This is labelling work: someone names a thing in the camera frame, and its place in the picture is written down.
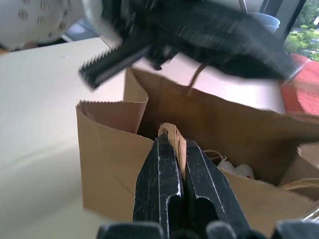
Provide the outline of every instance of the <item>paper bag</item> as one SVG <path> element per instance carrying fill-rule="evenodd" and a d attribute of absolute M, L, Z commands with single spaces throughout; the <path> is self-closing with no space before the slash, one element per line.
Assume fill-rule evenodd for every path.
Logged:
<path fill-rule="evenodd" d="M 126 71 L 124 101 L 80 102 L 77 120 L 83 205 L 126 222 L 132 220 L 137 175 L 164 122 L 176 125 L 184 137 L 195 140 L 203 150 L 227 155 L 234 166 L 250 165 L 257 179 L 274 185 L 296 157 L 298 145 L 319 140 L 317 124 L 232 103 L 131 68 Z M 251 188 L 249 197 L 256 199 L 251 205 L 258 208 L 258 193 L 264 191 L 270 201 L 263 212 L 280 212 L 283 219 L 295 218 L 312 205 L 310 200 L 288 192 L 284 192 L 285 197 L 274 197 L 272 192 L 277 189 L 268 184 L 264 187 L 249 181 L 255 187 L 246 187 L 243 181 L 237 187 L 236 181 L 230 178 L 236 195 L 241 188 Z M 244 203 L 247 194 L 237 197 Z M 296 203 L 296 211 L 278 211 L 286 208 L 287 201 Z M 252 213 L 248 218 L 255 219 L 257 215 L 249 205 L 243 208 L 245 213 Z"/>

